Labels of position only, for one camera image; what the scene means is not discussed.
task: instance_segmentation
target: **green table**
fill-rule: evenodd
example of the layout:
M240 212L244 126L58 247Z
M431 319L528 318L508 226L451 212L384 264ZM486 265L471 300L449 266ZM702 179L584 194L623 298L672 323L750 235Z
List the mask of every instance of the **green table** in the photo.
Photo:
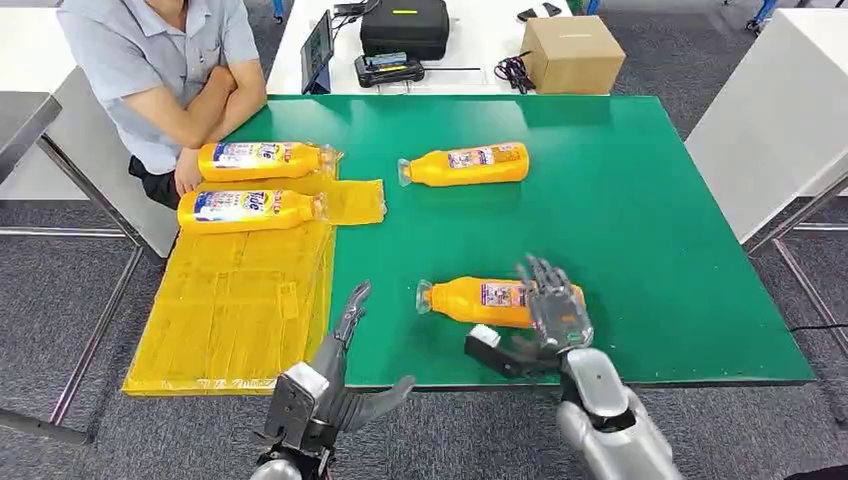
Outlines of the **green table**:
M373 282L351 385L510 383L464 355L471 325L416 313L415 287L515 278L525 252L584 288L594 346L626 382L813 378L654 97L282 96L233 139L330 143L341 178L385 181L385 221L338 229L331 321ZM520 184L398 184L399 157L503 141L530 150Z

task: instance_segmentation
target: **tablet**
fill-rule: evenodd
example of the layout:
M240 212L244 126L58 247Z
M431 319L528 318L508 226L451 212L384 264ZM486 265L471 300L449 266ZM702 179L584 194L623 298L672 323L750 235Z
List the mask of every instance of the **tablet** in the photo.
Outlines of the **tablet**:
M318 77L327 69L332 56L333 34L330 28L330 11L327 10L300 47L300 71L303 79L301 93L329 93L329 78L327 85L321 85Z

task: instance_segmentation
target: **detergent bottle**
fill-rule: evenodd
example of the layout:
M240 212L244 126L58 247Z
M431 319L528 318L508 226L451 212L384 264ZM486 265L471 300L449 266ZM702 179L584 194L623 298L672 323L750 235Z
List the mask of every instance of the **detergent bottle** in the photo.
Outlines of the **detergent bottle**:
M339 158L329 146L299 142L209 143L197 154L197 165L206 181L232 182L300 178L332 168Z
M188 192L180 199L177 221L189 233L233 233L293 228L323 219L323 194L290 190Z
M583 306L583 290L572 284ZM430 310L456 321L483 323L498 327L533 328L524 285L518 280L492 280L460 277L447 283L418 283L415 307L418 313Z
M520 182L530 168L523 143L499 143L461 150L436 150L423 157L398 161L402 186L423 183L431 187L475 183Z

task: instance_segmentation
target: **gray carpet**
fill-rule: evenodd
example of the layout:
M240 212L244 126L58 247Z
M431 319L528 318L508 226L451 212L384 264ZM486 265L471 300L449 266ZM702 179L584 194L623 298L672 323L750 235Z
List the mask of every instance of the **gray carpet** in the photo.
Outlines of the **gray carpet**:
M266 2L248 0L266 75L283 27ZM628 53L616 93L656 94L685 137L751 38L756 10L680 0L604 3L602 16ZM822 218L844 218L848 205ZM0 204L0 224L101 224L90 206ZM848 315L845 239L790 242L840 318ZM129 254L117 240L0 238L0 406L46 417ZM753 260L789 324L820 320L776 253ZM142 261L74 403L68 424L93 444L68 447L0 429L0 478L239 479L259 450L248 432L265 397L130 398L120 393L161 278ZM693 479L780 479L848 463L848 365L830 333L796 338L820 382L796 387L647 389L640 395ZM581 479L574 452L553 426L551 390L416 393L398 411L339 440L337 479Z

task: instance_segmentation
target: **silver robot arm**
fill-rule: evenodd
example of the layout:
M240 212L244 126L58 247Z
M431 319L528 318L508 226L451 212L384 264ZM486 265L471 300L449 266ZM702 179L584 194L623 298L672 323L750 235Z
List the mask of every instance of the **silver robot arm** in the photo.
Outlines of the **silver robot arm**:
M251 480L328 479L337 435L386 414L412 390L411 376L373 395L351 391L345 384L347 351L370 294L371 282L357 286L314 358L277 378L263 431L255 432L270 449L259 458Z
M610 358L594 348L566 354L579 395L564 400L557 424L581 452L598 480L678 480L671 445L633 390L625 387Z
M532 279L521 265L518 272L533 340L513 338L510 350L500 346L495 330L477 325L466 337L465 352L507 377L559 371L557 423L597 480L682 479L645 406L622 384L610 358L590 347L594 329L565 272L543 259L528 261Z

